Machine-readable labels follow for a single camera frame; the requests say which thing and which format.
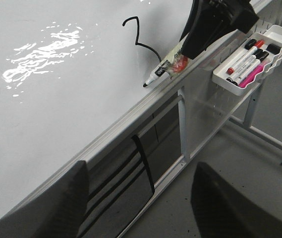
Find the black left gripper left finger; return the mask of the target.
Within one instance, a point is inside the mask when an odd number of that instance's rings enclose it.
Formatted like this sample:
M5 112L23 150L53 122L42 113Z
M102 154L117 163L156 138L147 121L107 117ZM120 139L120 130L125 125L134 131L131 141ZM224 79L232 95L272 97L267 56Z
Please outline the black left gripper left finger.
M0 219L0 238L75 238L89 197L85 161L78 161L37 198Z

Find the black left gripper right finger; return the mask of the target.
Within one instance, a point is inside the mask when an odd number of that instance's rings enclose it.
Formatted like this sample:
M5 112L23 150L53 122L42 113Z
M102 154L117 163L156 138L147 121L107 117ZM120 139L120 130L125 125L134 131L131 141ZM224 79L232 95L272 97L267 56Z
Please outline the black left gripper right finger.
M203 238L282 238L282 221L254 204L211 166L199 162L191 206Z

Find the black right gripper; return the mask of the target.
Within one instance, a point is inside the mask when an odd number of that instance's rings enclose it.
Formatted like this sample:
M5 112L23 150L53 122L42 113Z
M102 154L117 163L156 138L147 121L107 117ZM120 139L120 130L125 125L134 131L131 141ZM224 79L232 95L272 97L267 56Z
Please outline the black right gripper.
M181 54L196 58L222 36L239 30L246 34L259 20L249 0L194 0L181 34Z

